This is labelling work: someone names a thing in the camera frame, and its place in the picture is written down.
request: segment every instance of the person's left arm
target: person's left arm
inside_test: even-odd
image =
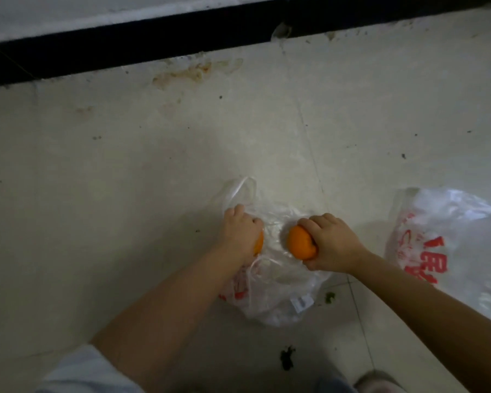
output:
[[[238,205],[225,212],[218,243],[124,310],[92,340],[144,390],[164,374],[223,286],[253,261],[263,223]]]

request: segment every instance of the plastic bag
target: plastic bag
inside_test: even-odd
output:
[[[301,320],[316,298],[321,284],[332,273],[309,271],[284,248],[288,230],[305,215],[288,205],[260,198],[253,178],[233,183],[222,213],[244,204],[245,211],[264,222],[262,253],[243,267],[223,289],[220,298],[238,306],[248,318],[283,326]]]
[[[421,189],[405,202],[392,244],[404,271],[491,319],[491,204],[460,190]]]

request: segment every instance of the round orange object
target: round orange object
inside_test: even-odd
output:
[[[264,246],[264,231],[261,231],[260,236],[258,237],[258,240],[256,240],[255,243],[255,256],[257,256],[262,251],[263,246]]]
[[[318,247],[311,234],[300,225],[293,226],[289,231],[288,249],[300,260],[311,260],[318,254]]]

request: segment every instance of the black baseboard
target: black baseboard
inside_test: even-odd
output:
[[[0,85],[490,6],[491,0],[271,0],[0,43]]]

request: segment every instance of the person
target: person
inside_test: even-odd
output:
[[[469,391],[491,392],[491,320],[369,252],[342,219],[326,213],[298,223],[318,246],[318,256],[306,262],[308,269],[357,278]],[[89,345],[65,357],[37,393],[154,391],[224,284],[253,262],[262,229],[262,221],[245,213],[242,205],[227,210],[209,252],[125,309]],[[362,378],[355,388],[332,380],[322,381],[317,390],[403,391],[378,372]]]

